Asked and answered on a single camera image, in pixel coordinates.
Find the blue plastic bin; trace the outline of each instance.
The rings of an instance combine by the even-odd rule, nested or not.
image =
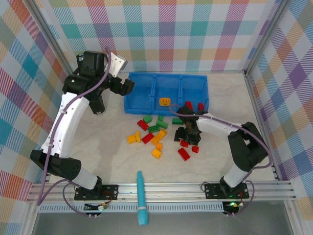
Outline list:
[[[174,116],[169,111],[169,106],[160,106],[159,100],[163,97],[170,98],[171,104],[180,106],[191,101],[194,111],[198,110],[198,103],[202,102],[208,110],[207,76],[131,72],[129,79],[135,82],[135,87],[124,97],[127,114]]]

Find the lego brick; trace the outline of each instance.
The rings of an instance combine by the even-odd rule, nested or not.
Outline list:
[[[160,106],[170,106],[171,105],[171,99],[167,97],[163,97],[160,99]]]
[[[157,144],[161,140],[162,140],[162,136],[160,134],[157,134],[156,136],[153,137],[153,139],[151,140],[151,143]]]
[[[149,127],[143,120],[140,120],[139,122],[137,122],[137,125],[140,126],[141,129],[144,131],[148,130],[148,127]]]
[[[185,129],[183,127],[180,127],[175,132],[174,141],[179,142],[181,139],[185,139],[185,137],[186,137]]]
[[[157,143],[156,144],[156,149],[157,150],[162,150],[162,148],[163,148],[163,144],[162,143]]]
[[[163,119],[164,119],[164,116],[158,116],[158,118],[157,118],[159,121],[163,121]]]
[[[162,138],[164,138],[167,135],[167,131],[166,130],[160,130],[159,135],[161,135]]]
[[[149,133],[154,133],[160,131],[160,127],[158,125],[148,127]]]
[[[184,148],[181,148],[178,150],[178,153],[180,154],[181,158],[183,158],[184,161],[187,161],[190,158],[190,155],[187,153],[187,151]]]
[[[159,158],[161,157],[162,153],[161,153],[161,151],[159,151],[159,150],[157,150],[157,149],[155,148],[155,149],[152,151],[152,155],[153,155],[155,158],[159,159]]]
[[[159,127],[162,127],[163,129],[167,129],[168,127],[168,123],[164,122],[164,121],[156,121],[156,125]]]
[[[144,144],[147,144],[150,140],[152,140],[153,137],[154,137],[154,135],[152,133],[149,133],[144,138],[142,138],[141,140]]]
[[[204,110],[204,105],[201,102],[198,104],[198,111],[200,110]]]
[[[136,131],[135,137],[136,137],[136,141],[137,141],[137,143],[140,143],[140,142],[141,142],[141,140],[140,140],[140,134],[139,134],[139,131]]]
[[[187,143],[184,140],[180,140],[180,145],[181,145],[181,147],[188,148],[189,143]]]
[[[167,135],[167,131],[160,130],[160,132],[151,140],[151,143],[157,144]]]
[[[194,153],[199,153],[199,147],[198,147],[198,146],[192,146],[191,150],[192,150]]]
[[[152,117],[151,117],[151,115],[146,115],[146,116],[144,116],[144,117],[143,117],[143,121],[144,121],[146,124],[152,122]]]
[[[191,102],[190,102],[190,101],[186,101],[186,102],[185,102],[185,105],[186,105],[191,111],[193,111],[192,105],[191,105]]]
[[[173,125],[183,125],[182,120],[180,120],[178,117],[177,118],[173,118],[172,124]]]
[[[136,143],[137,142],[136,136],[135,135],[128,136],[127,141],[129,144]]]

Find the toy brick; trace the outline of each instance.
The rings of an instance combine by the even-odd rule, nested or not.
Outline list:
[[[135,138],[136,138],[137,143],[141,142],[139,131],[136,131]]]
[[[143,117],[143,121],[148,124],[150,122],[152,122],[152,117],[150,115],[146,115]]]
[[[162,138],[164,138],[167,135],[167,131],[166,130],[160,130],[159,135],[161,135]]]
[[[173,125],[183,125],[182,120],[180,120],[179,118],[173,118],[172,124]]]
[[[153,137],[154,137],[154,135],[152,133],[149,133],[144,138],[142,138],[141,140],[144,144],[147,144]]]
[[[181,148],[178,150],[178,153],[183,158],[184,161],[187,161],[190,158],[190,155],[187,153],[187,151],[184,148]]]
[[[185,139],[185,136],[185,129],[183,127],[179,127],[175,132],[174,141],[179,142],[181,139]]]
[[[159,127],[162,127],[163,129],[167,129],[168,127],[168,123],[164,122],[164,121],[156,121],[156,125]]]
[[[193,110],[192,110],[192,105],[191,105],[191,102],[190,102],[190,101],[186,101],[186,102],[185,102],[185,105],[188,106],[188,108],[189,108],[191,111],[193,111]]]
[[[204,105],[201,102],[198,104],[198,111],[200,110],[204,110]]]
[[[187,142],[184,141],[184,140],[181,140],[181,141],[180,141],[180,145],[181,145],[181,147],[188,148],[189,143],[187,143]]]
[[[192,150],[194,153],[199,153],[199,147],[198,147],[198,146],[192,146],[191,150]]]
[[[161,153],[161,151],[159,151],[159,150],[157,150],[157,149],[155,148],[155,149],[152,151],[152,155],[153,155],[155,158],[159,159],[159,158],[161,157],[162,153]]]
[[[163,148],[163,144],[162,143],[157,143],[156,144],[156,149],[157,150],[162,150],[162,148]]]
[[[135,135],[128,136],[127,137],[127,141],[128,141],[129,144],[136,143],[137,142],[136,136]]]
[[[158,125],[148,127],[149,133],[154,133],[160,131],[160,127]]]
[[[158,142],[160,142],[162,140],[162,136],[160,134],[157,134],[156,136],[154,136],[151,140],[151,143],[153,144],[157,144]]]
[[[137,125],[140,126],[141,129],[144,131],[148,130],[148,127],[149,127],[143,120],[140,120],[139,122],[137,122]]]

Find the white table surface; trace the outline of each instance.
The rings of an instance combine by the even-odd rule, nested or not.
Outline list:
[[[205,74],[208,76],[209,112],[219,118],[257,125],[255,113],[242,74]],[[119,75],[127,78],[127,73]],[[160,159],[151,155],[155,148],[151,142],[128,144],[127,136],[139,130],[141,138],[148,134],[137,122],[143,115],[124,113],[123,97],[109,90],[102,93],[106,111],[94,115],[90,108],[84,112],[77,128],[71,157],[81,160],[82,166],[102,178],[102,182],[136,182],[138,170],[143,172],[145,182],[200,182],[219,181],[233,165],[229,144],[209,133],[201,133],[198,154],[187,151],[191,158],[186,162],[178,154],[180,145],[174,142],[179,126],[172,125],[173,117],[165,117],[169,123],[168,135],[162,140]],[[271,168],[255,170],[251,180],[274,180]],[[51,176],[54,183],[59,177]]]

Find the plaid wall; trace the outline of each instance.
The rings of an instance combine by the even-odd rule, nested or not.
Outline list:
[[[73,68],[74,54],[109,46],[126,71],[226,71],[244,68],[279,0],[36,2]]]
[[[313,0],[294,0],[251,74],[284,180],[313,234]]]
[[[15,235],[66,75],[22,0],[0,1],[0,235]]]

